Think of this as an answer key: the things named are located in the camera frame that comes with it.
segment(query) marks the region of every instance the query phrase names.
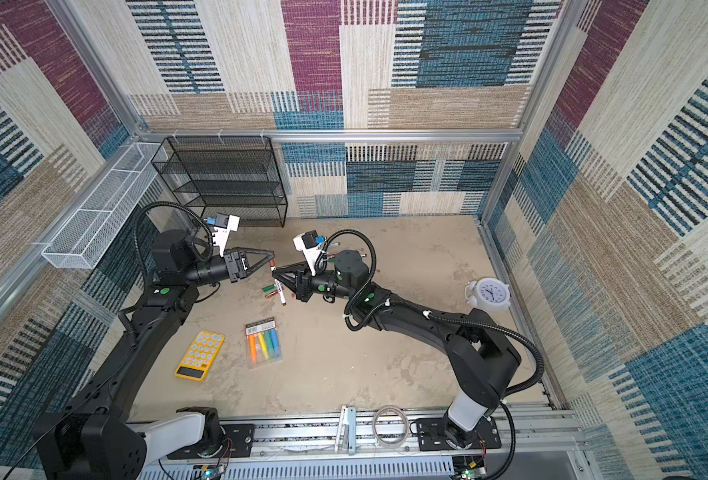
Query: black wire mesh shelf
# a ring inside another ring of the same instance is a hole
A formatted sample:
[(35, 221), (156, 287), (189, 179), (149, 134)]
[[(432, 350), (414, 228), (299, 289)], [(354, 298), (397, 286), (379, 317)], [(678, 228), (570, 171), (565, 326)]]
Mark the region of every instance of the black wire mesh shelf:
[(271, 140), (168, 137), (153, 162), (178, 203), (202, 216), (229, 214), (245, 226), (284, 226), (287, 195)]

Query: white mesh basket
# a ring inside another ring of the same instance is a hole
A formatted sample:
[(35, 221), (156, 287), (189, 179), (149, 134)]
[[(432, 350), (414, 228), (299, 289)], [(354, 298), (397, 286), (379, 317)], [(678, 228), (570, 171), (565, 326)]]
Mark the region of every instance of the white mesh basket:
[(42, 256), (55, 268), (95, 268), (157, 175), (151, 165), (155, 155), (155, 161), (167, 160), (159, 144), (135, 143), (127, 149)]

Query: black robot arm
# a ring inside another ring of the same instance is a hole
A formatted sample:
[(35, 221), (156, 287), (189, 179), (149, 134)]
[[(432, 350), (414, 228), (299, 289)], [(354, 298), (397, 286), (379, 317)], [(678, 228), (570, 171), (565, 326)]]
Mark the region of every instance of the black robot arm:
[[(251, 265), (247, 254), (263, 258)], [(135, 305), (120, 311), (125, 327), (123, 338), (63, 412), (44, 413), (34, 424), (37, 450), (49, 480), (131, 479), (149, 460), (156, 460), (158, 456), (147, 458), (144, 436), (125, 425), (151, 366), (186, 321), (199, 295), (199, 286), (225, 279), (236, 282), (274, 257), (271, 250), (232, 248), (222, 256), (216, 252), (201, 260), (192, 234), (184, 230), (157, 235), (152, 255), (159, 280), (145, 288)], [(221, 448), (223, 433), (217, 411), (184, 410), (205, 417), (202, 436), (192, 448), (204, 456)]]
[[(362, 238), (375, 262), (374, 248), (366, 236), (352, 230), (341, 232)], [(278, 267), (272, 275), (301, 302), (308, 302), (315, 293), (328, 302), (334, 302), (335, 298), (348, 300), (346, 309), (350, 315), (344, 318), (350, 330), (370, 326), (399, 332), (444, 352), (461, 391), (443, 418), (440, 436), (455, 448), (475, 444), (481, 430), (492, 429), (490, 415), (506, 395), (540, 381), (543, 364), (537, 348), (518, 332), (498, 326), (481, 310), (473, 309), (467, 315), (440, 312), (401, 298), (371, 281), (371, 271), (357, 251), (340, 252), (335, 257), (335, 268), (323, 270), (327, 264), (325, 246), (338, 235), (333, 234), (318, 248), (318, 257), (309, 251), (317, 248), (313, 245), (315, 241), (323, 239), (316, 232), (299, 236), (305, 244), (296, 241), (296, 247), (304, 251), (307, 262)], [(536, 371), (531, 378), (515, 386), (509, 385), (521, 364), (521, 356), (507, 336), (531, 350), (536, 360)]]

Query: alarm clock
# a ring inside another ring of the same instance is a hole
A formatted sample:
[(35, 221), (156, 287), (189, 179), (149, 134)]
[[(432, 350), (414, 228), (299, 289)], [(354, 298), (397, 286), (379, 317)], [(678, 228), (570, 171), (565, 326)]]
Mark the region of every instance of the alarm clock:
[(471, 308), (480, 310), (507, 310), (511, 306), (508, 285), (490, 276), (469, 282), (464, 296)]

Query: yellow highlighter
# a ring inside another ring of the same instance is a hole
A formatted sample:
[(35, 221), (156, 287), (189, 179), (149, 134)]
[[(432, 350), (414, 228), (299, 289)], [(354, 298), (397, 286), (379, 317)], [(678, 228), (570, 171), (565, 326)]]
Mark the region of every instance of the yellow highlighter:
[(260, 341), (260, 349), (263, 352), (263, 356), (265, 357), (266, 360), (269, 359), (269, 349), (265, 345), (265, 337), (263, 336), (263, 332), (258, 333), (258, 341)]

